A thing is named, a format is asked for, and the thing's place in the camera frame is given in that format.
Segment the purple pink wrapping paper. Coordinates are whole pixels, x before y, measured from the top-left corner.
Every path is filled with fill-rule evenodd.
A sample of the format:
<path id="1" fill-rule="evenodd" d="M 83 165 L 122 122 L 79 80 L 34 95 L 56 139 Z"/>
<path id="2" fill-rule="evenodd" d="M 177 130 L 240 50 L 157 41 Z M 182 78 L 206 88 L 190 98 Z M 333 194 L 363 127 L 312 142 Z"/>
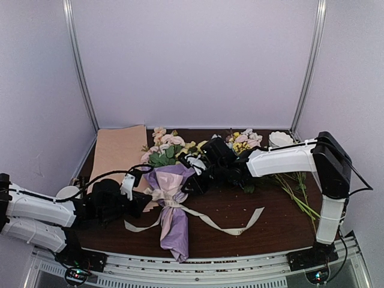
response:
<path id="1" fill-rule="evenodd" d="M 194 173 L 192 168 L 176 164 L 155 168 L 144 175 L 152 189 L 153 201 L 163 207 L 160 214 L 160 247 L 169 250 L 180 263 L 189 257 L 188 217 L 184 210 L 175 205 L 187 199 L 188 195 L 181 188 Z"/>

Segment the beige ribbon strip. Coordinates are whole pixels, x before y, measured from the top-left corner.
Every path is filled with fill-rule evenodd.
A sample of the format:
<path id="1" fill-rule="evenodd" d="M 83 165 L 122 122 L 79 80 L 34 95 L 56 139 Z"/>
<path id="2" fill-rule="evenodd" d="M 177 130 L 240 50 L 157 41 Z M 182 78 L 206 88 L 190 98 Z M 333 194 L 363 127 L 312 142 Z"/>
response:
<path id="1" fill-rule="evenodd" d="M 125 228 L 128 231 L 139 233 L 160 224 L 162 226 L 160 239 L 164 239 L 170 233 L 171 229 L 175 227 L 175 225 L 172 224 L 172 221 L 176 219 L 176 212 L 183 211 L 184 218 L 186 218 L 185 213 L 189 213 L 195 217 L 199 217 L 204 223 L 206 223 L 207 225 L 209 225 L 214 229 L 217 229 L 221 232 L 224 232 L 232 236 L 238 236 L 238 235 L 241 235 L 244 231 L 248 230 L 250 227 L 252 227 L 255 224 L 255 222 L 259 219 L 261 213 L 264 210 L 264 207 L 255 209 L 245 227 L 222 229 L 214 221 L 212 221 L 207 215 L 199 213 L 195 210 L 189 209 L 188 207 L 182 205 L 182 202 L 187 198 L 187 195 L 176 189 L 177 188 L 174 188 L 169 191 L 163 191 L 159 189 L 152 190 L 150 188 L 145 189 L 143 193 L 152 196 L 151 202 L 160 201 L 162 204 L 164 204 L 162 212 L 160 213 L 156 222 L 154 222 L 149 227 L 136 227 L 130 224 L 129 222 L 124 221 Z"/>

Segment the yellow rose stem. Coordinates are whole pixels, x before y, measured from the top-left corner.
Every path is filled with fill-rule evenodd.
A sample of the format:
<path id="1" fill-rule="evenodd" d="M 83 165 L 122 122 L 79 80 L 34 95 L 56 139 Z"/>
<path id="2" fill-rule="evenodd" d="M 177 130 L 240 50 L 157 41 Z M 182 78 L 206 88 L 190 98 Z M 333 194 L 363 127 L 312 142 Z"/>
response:
<path id="1" fill-rule="evenodd" d="M 203 140 L 199 143 L 196 143 L 195 141 L 186 143 L 186 145 L 181 149 L 180 153 L 185 153 L 185 154 L 191 154 L 192 156 L 202 156 L 203 151 L 202 151 L 202 146 L 206 144 L 208 141 Z"/>

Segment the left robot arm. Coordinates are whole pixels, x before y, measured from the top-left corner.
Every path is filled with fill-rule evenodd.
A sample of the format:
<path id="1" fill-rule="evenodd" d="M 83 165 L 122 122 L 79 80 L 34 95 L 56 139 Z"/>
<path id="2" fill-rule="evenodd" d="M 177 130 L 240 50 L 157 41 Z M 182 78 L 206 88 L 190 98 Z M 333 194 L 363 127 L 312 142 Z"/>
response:
<path id="1" fill-rule="evenodd" d="M 1 234 L 62 254 L 73 266 L 81 266 L 86 253 L 76 231 L 92 224 L 105 226 L 124 215 L 140 217 L 152 200 L 134 190 L 141 176 L 138 170 L 127 172 L 119 184 L 105 173 L 82 188 L 70 186 L 74 194 L 58 198 L 26 190 L 3 173 Z"/>

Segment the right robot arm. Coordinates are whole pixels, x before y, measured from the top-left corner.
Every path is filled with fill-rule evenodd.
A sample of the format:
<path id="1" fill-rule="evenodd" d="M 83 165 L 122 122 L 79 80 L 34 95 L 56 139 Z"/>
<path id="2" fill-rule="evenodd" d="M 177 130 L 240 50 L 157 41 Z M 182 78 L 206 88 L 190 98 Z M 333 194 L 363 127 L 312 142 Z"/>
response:
<path id="1" fill-rule="evenodd" d="M 347 152 L 327 131 L 303 142 L 282 146 L 244 146 L 229 144 L 220 137 L 203 143 L 198 154 L 181 152 L 177 160 L 195 173 L 187 179 L 182 190 L 203 194 L 213 181 L 227 180 L 247 187 L 252 179 L 273 178 L 291 195 L 293 201 L 306 212 L 314 226 L 316 245 L 309 249 L 308 260 L 319 265 L 331 254 L 350 197 L 352 160 Z M 319 177 L 322 208 L 316 214 L 309 206 L 305 176 Z"/>

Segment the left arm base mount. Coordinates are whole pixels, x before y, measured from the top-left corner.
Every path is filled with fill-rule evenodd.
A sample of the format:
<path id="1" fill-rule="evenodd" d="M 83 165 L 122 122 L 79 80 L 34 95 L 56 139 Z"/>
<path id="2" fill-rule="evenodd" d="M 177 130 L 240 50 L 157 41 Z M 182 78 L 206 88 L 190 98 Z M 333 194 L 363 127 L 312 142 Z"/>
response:
<path id="1" fill-rule="evenodd" d="M 107 262 L 105 253 L 89 250 L 82 250 L 79 254 L 70 251 L 52 254 L 65 269 L 64 280 L 73 287 L 85 284 L 94 272 L 103 272 Z"/>

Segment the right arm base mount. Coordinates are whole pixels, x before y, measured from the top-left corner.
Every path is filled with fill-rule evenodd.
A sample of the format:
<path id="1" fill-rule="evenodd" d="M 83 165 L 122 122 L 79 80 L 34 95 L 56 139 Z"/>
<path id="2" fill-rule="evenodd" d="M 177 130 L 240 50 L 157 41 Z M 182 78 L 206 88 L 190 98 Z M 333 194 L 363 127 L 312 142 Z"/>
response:
<path id="1" fill-rule="evenodd" d="M 315 248 L 293 251 L 287 254 L 290 271 L 304 271 L 311 284 L 325 284 L 331 277 L 329 264 L 338 260 L 335 251 L 330 253 Z"/>

